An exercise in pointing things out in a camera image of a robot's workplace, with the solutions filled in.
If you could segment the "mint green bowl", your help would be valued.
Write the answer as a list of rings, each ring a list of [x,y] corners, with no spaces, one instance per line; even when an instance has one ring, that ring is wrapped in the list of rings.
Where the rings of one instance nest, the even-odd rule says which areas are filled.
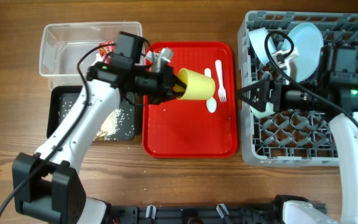
[[[273,114],[273,104],[270,102],[271,81],[258,81],[249,86],[247,91],[248,104],[252,107],[254,116],[263,118]]]

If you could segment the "brown food scraps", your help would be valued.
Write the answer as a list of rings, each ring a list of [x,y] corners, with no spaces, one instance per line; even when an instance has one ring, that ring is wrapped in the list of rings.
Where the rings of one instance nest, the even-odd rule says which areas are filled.
[[[103,130],[100,129],[100,130],[96,133],[96,135],[95,135],[95,137],[94,137],[94,140],[95,140],[95,141],[103,141],[104,138],[105,138],[107,135],[108,135],[108,131],[103,131]]]

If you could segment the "white rice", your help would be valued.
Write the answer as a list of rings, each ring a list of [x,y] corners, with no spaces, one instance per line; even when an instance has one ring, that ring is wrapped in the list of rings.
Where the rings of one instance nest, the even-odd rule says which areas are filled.
[[[75,98],[75,94],[68,94],[58,99],[58,124],[67,116],[76,100]],[[129,141],[133,139],[135,136],[135,108],[127,101],[123,101],[106,118],[100,129],[108,131],[108,135],[103,141]]]

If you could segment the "light blue plate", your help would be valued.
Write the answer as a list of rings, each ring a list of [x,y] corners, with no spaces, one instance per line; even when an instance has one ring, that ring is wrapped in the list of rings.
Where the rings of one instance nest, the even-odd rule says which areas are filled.
[[[285,70],[285,73],[299,83],[309,78],[317,69],[323,36],[314,24],[304,22],[293,28],[288,37],[293,41],[298,56],[290,61],[295,66],[296,73],[292,75],[291,70]]]

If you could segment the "white plastic fork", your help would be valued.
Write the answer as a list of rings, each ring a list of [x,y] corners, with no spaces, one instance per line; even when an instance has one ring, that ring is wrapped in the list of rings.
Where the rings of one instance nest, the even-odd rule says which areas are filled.
[[[217,76],[218,76],[218,83],[219,83],[219,88],[218,88],[219,100],[220,100],[220,102],[225,103],[227,101],[227,98],[226,98],[226,90],[224,88],[224,83],[223,83],[223,64],[222,64],[222,61],[216,60],[215,61],[215,68],[216,68],[216,73],[217,73]]]

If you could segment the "white plastic spoon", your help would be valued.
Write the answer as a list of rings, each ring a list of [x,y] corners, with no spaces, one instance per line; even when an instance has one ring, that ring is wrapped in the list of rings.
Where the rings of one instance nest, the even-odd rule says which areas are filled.
[[[211,78],[211,77],[212,77],[211,69],[210,69],[210,68],[206,68],[206,69],[204,70],[204,74],[205,74],[207,77]],[[214,112],[216,111],[217,102],[216,102],[216,100],[214,99],[213,96],[206,101],[206,107],[207,107],[207,109],[208,109],[208,111],[209,111],[210,113],[214,113]]]

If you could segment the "light blue food bowl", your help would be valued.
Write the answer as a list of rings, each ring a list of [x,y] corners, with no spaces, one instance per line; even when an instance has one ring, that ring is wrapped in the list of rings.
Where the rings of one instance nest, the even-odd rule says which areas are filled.
[[[269,63],[265,51],[265,38],[269,34],[266,28],[259,28],[249,32],[249,39],[254,52],[262,65]]]

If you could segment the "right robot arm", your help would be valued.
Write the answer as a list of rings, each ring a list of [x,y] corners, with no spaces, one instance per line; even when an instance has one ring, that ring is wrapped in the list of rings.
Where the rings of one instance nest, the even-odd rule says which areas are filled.
[[[283,81],[256,81],[237,91],[257,119],[286,110],[325,113],[339,158],[341,223],[358,223],[358,83],[351,79],[356,59],[353,48],[325,46],[317,85],[302,85],[285,75]]]

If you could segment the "yellow plastic cup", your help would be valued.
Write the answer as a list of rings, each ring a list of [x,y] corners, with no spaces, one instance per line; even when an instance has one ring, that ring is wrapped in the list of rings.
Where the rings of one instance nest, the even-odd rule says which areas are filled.
[[[184,94],[178,96],[178,100],[208,100],[215,93],[215,81],[206,75],[181,68],[177,77],[186,85]]]

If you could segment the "red snack wrapper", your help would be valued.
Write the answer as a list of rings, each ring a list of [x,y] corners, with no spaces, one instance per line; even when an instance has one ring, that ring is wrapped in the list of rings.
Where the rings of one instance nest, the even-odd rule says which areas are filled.
[[[99,54],[102,58],[102,61],[105,63],[109,63],[111,58],[110,55],[114,52],[114,42],[110,40],[107,42],[100,43],[100,45],[103,45],[103,47],[99,49]]]

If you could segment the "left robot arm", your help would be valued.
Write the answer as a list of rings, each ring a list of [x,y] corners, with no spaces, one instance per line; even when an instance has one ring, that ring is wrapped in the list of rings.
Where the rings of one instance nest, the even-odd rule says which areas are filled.
[[[10,199],[17,213],[49,223],[114,221],[110,203],[86,195],[79,171],[101,125],[128,92],[148,96],[153,105],[178,96],[172,50],[150,51],[145,55],[149,64],[141,65],[145,43],[121,32],[113,51],[81,76],[80,95],[58,128],[33,155],[15,158]]]

